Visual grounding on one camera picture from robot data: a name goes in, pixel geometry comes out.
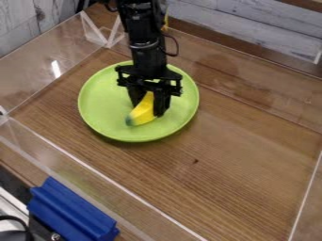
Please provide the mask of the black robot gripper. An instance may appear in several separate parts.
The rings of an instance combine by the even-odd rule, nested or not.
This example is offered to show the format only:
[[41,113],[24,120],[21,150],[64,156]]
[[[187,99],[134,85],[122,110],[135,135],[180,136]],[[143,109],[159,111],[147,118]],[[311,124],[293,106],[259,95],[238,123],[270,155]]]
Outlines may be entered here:
[[118,65],[118,85],[126,87],[132,106],[146,93],[154,93],[154,115],[160,117],[170,107],[171,96],[182,95],[183,76],[167,67],[164,44],[159,41],[130,44],[132,63]]

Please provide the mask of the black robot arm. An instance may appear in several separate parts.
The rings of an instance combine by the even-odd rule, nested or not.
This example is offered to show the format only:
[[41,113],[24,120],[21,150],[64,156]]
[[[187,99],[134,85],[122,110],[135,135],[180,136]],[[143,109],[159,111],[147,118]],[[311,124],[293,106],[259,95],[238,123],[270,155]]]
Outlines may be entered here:
[[152,93],[154,115],[160,117],[183,89],[183,76],[167,68],[162,4],[159,0],[118,0],[116,4],[134,62],[116,66],[118,84],[127,88],[132,105]]

